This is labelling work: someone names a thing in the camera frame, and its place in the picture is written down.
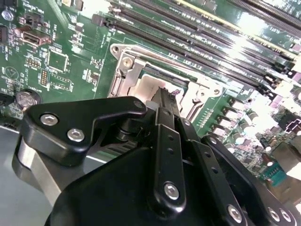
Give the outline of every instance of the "silver bolt head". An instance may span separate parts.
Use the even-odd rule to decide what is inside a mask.
[[[288,215],[287,212],[285,212],[283,209],[280,209],[280,212],[281,212],[283,218],[284,218],[286,221],[288,221],[288,222],[291,222],[291,221],[292,221],[290,215]]]
[[[7,10],[7,9],[3,10],[1,15],[2,15],[3,19],[5,19],[7,21],[13,21],[14,20],[14,14],[11,11]]]
[[[272,216],[272,218],[277,221],[277,222],[280,222],[280,217],[279,215],[270,207],[268,207],[268,211],[269,211],[269,214]]]
[[[211,141],[213,144],[216,144],[216,140],[215,140],[213,137],[210,138],[210,141]]]
[[[84,132],[80,129],[71,129],[68,131],[67,136],[74,142],[81,142],[85,139]]]
[[[164,191],[165,194],[172,200],[177,200],[180,197],[179,190],[171,183],[166,183],[164,185]]]
[[[54,126],[58,123],[57,117],[52,114],[44,114],[40,118],[41,122],[47,126]]]
[[[123,66],[126,68],[131,68],[133,65],[133,60],[129,57],[125,57],[122,60]]]
[[[186,126],[190,126],[190,122],[187,119],[184,119],[184,123]]]
[[[243,218],[241,216],[241,213],[235,208],[233,205],[228,206],[228,213],[230,216],[237,222],[241,223],[243,221]]]

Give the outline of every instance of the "electronic components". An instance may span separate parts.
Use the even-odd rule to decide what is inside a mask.
[[[272,150],[271,146],[269,145],[268,141],[266,140],[266,138],[260,138],[259,142],[261,143],[263,149],[266,152],[269,152],[270,150]]]
[[[43,16],[37,13],[29,12],[24,15],[25,24],[32,28],[38,28],[43,24]]]
[[[68,56],[56,51],[49,51],[47,64],[52,69],[65,72],[68,63]]]
[[[223,137],[226,134],[226,130],[223,126],[214,124],[213,127],[212,127],[212,133],[217,135],[217,136]]]
[[[24,42],[34,46],[41,46],[51,42],[51,37],[49,34],[37,30],[23,32],[22,37]]]
[[[255,125],[259,122],[259,116],[255,112],[249,113],[248,117],[250,118],[250,120],[252,121],[252,123],[255,124]]]
[[[229,101],[229,104],[232,108],[239,110],[239,111],[243,111],[245,109],[244,102],[242,102],[236,98],[231,98],[231,100]]]
[[[298,88],[293,91],[293,95],[298,99],[301,100],[301,88]]]
[[[10,22],[13,21],[15,18],[13,12],[10,10],[7,10],[7,9],[3,10],[1,15],[2,15],[3,19],[10,21]]]
[[[101,15],[93,14],[93,16],[92,16],[92,23],[97,26],[100,26],[100,27],[104,26],[105,21],[106,21],[106,19]]]
[[[262,160],[263,160],[263,162],[267,165],[267,166],[272,166],[273,165],[273,161],[272,161],[272,159],[268,156],[268,154],[266,154],[266,153],[263,153],[262,155],[261,155],[261,158],[262,158]]]
[[[25,111],[30,106],[38,105],[42,103],[42,99],[39,94],[31,89],[23,89],[16,94],[16,104],[18,108]]]
[[[8,105],[12,104],[15,101],[15,97],[10,95],[0,93],[0,107],[4,106],[7,107]]]
[[[269,140],[269,145],[272,147],[272,146],[275,146],[276,144],[277,144],[277,139],[275,137],[272,137]]]
[[[7,42],[8,40],[8,28],[6,26],[0,25],[0,44]]]
[[[252,140],[250,139],[245,139],[245,141],[243,142],[243,146],[248,147],[250,144],[252,143]]]
[[[225,128],[230,128],[232,126],[231,120],[223,115],[218,116],[217,123]]]
[[[229,119],[237,119],[238,113],[235,109],[230,107],[225,107],[222,111],[223,115]]]
[[[296,130],[296,134],[301,135],[301,119],[297,115],[287,112],[279,121],[279,127],[284,130],[285,133],[290,134],[293,130]]]
[[[250,126],[246,121],[242,122],[239,126],[241,127],[244,133],[248,135],[254,134],[254,127]]]
[[[234,142],[237,145],[242,145],[245,141],[244,137],[240,133],[234,133],[232,135],[232,138],[234,139]]]
[[[226,148],[228,149],[228,151],[231,152],[232,154],[235,152],[235,149],[234,149],[234,147],[233,147],[232,144],[227,143],[227,144],[225,144],[225,147],[226,147]]]

